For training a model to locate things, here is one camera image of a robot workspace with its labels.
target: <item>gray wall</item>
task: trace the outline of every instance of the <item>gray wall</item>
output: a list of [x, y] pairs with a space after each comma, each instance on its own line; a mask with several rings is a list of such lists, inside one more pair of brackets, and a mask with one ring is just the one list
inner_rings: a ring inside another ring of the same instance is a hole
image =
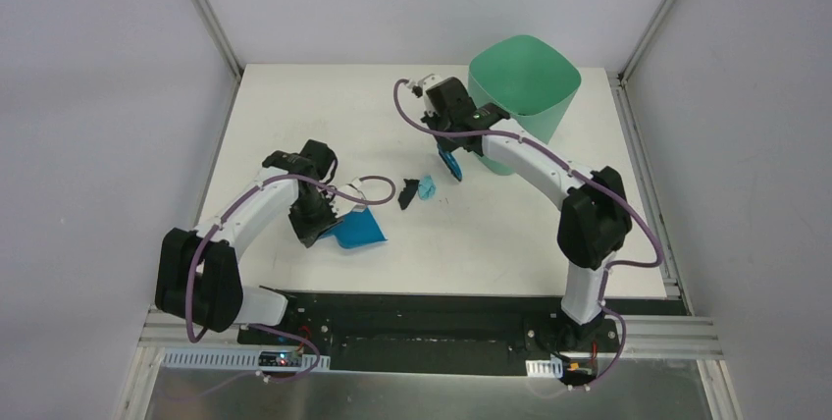
[[231, 87], [189, 0], [0, 0], [0, 416], [114, 412]]
[[467, 64], [517, 33], [623, 68], [660, 0], [211, 0], [243, 63]]
[[630, 92], [746, 417], [828, 416], [832, 0], [680, 0]]

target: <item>green plastic container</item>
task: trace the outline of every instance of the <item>green plastic container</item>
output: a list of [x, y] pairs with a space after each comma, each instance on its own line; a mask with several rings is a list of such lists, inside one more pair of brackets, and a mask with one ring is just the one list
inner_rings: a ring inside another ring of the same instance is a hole
[[[580, 85], [578, 69], [531, 35], [516, 35], [493, 45], [475, 57], [468, 70], [468, 93], [477, 107], [496, 104], [545, 143]], [[498, 175], [513, 173], [494, 160], [480, 160]]]

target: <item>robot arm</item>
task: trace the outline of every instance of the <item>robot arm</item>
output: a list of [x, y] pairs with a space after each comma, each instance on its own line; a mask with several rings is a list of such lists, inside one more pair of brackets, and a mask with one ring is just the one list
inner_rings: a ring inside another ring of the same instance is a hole
[[[436, 136], [440, 156], [459, 180], [461, 171], [450, 153], [463, 148], [507, 165], [560, 210], [557, 242], [570, 263], [566, 294], [558, 311], [558, 330], [567, 331], [567, 339], [572, 341], [589, 336], [603, 318], [598, 303], [603, 265], [624, 244], [624, 236], [632, 229], [630, 216], [609, 197], [553, 162], [540, 150], [547, 145], [523, 130], [507, 112], [491, 103], [477, 108], [459, 79], [429, 75], [410, 82], [408, 87], [417, 96], [424, 96], [426, 113], [422, 122], [432, 131], [485, 132]], [[612, 168], [595, 172], [572, 161], [566, 163], [625, 197], [621, 177]]]
[[[300, 175], [319, 181], [335, 168], [335, 153], [324, 143], [309, 140], [300, 153], [276, 151], [263, 161], [254, 180], [225, 209], [192, 231], [172, 229], [162, 241], [156, 306], [184, 318], [185, 285], [191, 260], [201, 240], [206, 243], [202, 274], [194, 282], [194, 323], [215, 332], [231, 324], [278, 325], [286, 311], [286, 297], [271, 290], [244, 287], [237, 264], [248, 245], [274, 219], [288, 211], [298, 239], [307, 247], [339, 224], [354, 203], [332, 199], [315, 186], [280, 176]], [[359, 181], [338, 188], [359, 197]]]

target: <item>blue fabric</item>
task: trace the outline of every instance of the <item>blue fabric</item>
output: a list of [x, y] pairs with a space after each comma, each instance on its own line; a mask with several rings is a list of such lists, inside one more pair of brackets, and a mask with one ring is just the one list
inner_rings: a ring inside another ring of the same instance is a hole
[[423, 178], [419, 182], [419, 199], [426, 201], [432, 197], [437, 192], [437, 186], [434, 184], [434, 179], [431, 178], [430, 175]]
[[321, 235], [321, 238], [327, 236], [335, 236], [338, 245], [346, 249], [387, 241], [369, 208], [343, 216], [343, 221]]

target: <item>white tabletop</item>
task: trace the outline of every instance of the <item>white tabletop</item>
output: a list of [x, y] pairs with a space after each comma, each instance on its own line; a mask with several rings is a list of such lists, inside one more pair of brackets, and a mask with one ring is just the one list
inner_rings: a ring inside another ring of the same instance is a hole
[[[426, 294], [563, 295], [567, 260], [557, 246], [557, 209], [518, 176], [492, 174], [471, 153], [454, 156], [458, 183], [437, 155], [434, 139], [405, 124], [392, 105], [400, 78], [429, 73], [467, 82], [465, 66], [248, 65], [205, 198], [213, 216], [253, 179], [275, 150], [298, 152], [307, 139], [338, 155], [335, 184], [364, 175], [431, 175], [436, 195], [418, 196], [405, 211], [393, 201], [373, 214], [388, 241], [345, 250], [334, 238], [311, 248], [281, 217], [251, 243], [240, 261], [243, 282], [276, 289]], [[550, 145], [595, 169], [621, 174], [628, 200], [642, 201], [603, 69], [581, 69], [582, 84]], [[402, 91], [418, 119], [422, 100]], [[381, 198], [384, 184], [367, 185]], [[634, 226], [620, 257], [649, 261], [650, 243]], [[616, 268], [607, 294], [665, 297], [658, 269]]]

